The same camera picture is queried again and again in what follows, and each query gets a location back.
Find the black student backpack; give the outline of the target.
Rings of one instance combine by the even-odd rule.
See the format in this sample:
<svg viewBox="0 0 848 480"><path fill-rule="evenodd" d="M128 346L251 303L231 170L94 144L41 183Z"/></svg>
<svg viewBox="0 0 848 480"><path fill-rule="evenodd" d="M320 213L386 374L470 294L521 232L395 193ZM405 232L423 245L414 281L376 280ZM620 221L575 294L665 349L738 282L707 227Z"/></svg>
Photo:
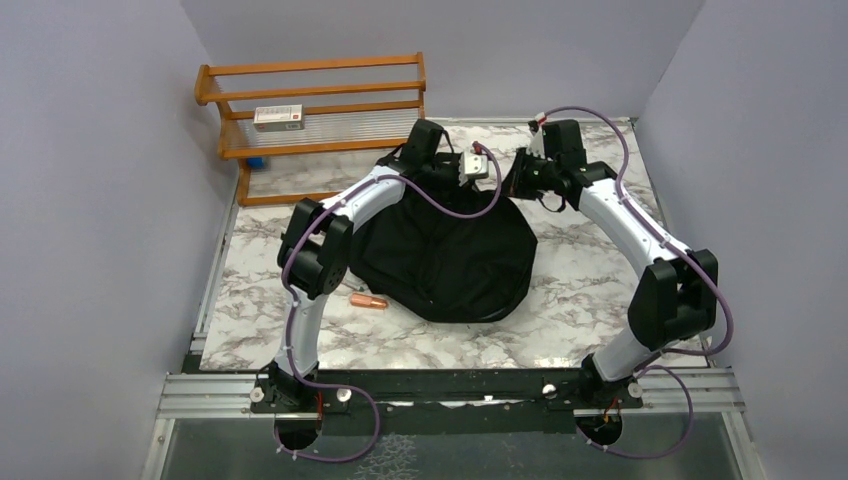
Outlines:
<svg viewBox="0 0 848 480"><path fill-rule="evenodd" d="M436 323L492 323L526 298L537 238L519 208L493 191L402 199L353 236L350 272L368 289Z"/></svg>

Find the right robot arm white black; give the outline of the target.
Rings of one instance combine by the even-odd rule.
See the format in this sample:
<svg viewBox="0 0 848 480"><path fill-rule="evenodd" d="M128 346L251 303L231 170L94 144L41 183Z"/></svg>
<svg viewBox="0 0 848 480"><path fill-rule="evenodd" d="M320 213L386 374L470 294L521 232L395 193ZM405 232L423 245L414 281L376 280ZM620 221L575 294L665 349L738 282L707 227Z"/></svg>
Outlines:
<svg viewBox="0 0 848 480"><path fill-rule="evenodd" d="M627 308L627 326L580 367L579 398L600 407L617 392L617 383L669 345L714 326L718 262L708 250L693 251L637 205L618 174L604 162L589 162L575 120L530 123L530 144L517 149L503 193L540 199L560 197L592 220L639 276Z"/></svg>

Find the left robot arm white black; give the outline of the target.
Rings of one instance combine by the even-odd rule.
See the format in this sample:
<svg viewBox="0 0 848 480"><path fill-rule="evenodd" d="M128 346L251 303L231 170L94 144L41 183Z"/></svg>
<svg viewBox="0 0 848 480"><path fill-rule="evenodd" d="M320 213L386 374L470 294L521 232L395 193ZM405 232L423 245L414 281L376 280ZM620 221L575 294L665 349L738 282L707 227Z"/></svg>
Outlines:
<svg viewBox="0 0 848 480"><path fill-rule="evenodd" d="M445 179L464 186L501 172L480 144L467 152L442 152L449 138L435 122L419 119L401 145L376 161L365 176L322 201L299 201L282 235L277 262L286 292L283 336L267 366L267 400L290 410L306 408L319 386L317 343L324 308L344 279L354 233L384 209L397 204L406 190L426 195L426 180Z"/></svg>

